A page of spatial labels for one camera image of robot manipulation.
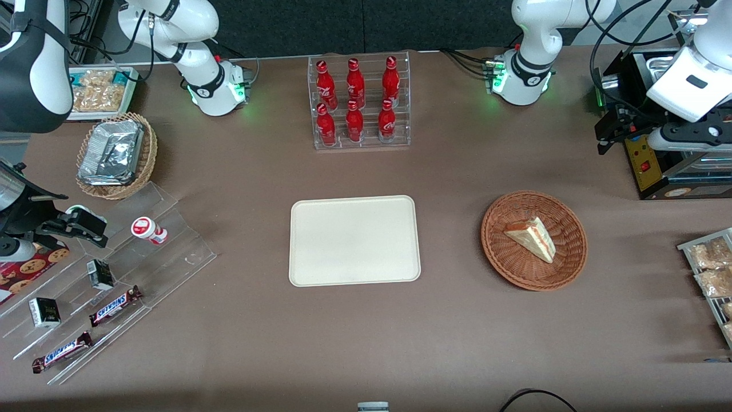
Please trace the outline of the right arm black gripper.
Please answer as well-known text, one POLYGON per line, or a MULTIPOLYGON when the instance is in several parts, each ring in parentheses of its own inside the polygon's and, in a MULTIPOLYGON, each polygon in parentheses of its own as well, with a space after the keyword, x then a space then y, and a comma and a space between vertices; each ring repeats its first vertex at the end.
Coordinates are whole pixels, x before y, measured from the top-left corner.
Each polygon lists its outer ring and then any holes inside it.
POLYGON ((70 224, 67 221, 52 221, 59 212, 53 203, 68 199, 26 179, 22 170, 24 164, 1 162, 1 227, 2 237, 24 237, 27 232, 37 235, 86 238, 97 247, 107 246, 105 230, 108 221, 88 208, 70 208, 70 224))

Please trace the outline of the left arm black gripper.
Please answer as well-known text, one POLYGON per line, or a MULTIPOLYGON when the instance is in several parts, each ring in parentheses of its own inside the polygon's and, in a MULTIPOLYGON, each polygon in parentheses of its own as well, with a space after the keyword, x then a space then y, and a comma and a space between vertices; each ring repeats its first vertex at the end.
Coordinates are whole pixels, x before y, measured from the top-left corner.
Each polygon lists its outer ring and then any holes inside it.
POLYGON ((654 101, 631 102, 628 110, 625 105, 612 105, 606 110, 606 122, 599 121, 594 125, 599 156, 604 156, 627 133, 629 137, 638 137, 667 123, 666 109, 654 101))

